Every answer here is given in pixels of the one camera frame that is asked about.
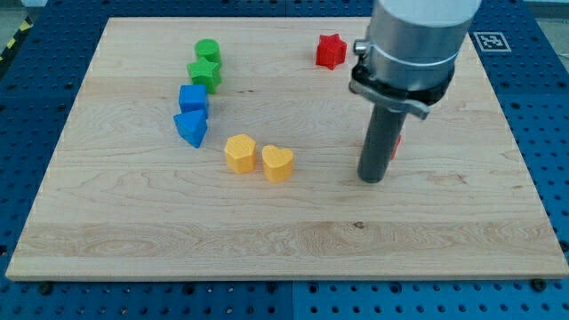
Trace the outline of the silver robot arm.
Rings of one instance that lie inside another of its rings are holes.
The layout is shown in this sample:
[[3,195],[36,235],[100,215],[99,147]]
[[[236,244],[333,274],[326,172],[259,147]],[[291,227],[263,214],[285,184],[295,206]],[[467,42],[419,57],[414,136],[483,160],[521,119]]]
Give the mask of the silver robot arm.
[[480,0],[377,0],[349,89],[394,113],[424,119],[445,95]]

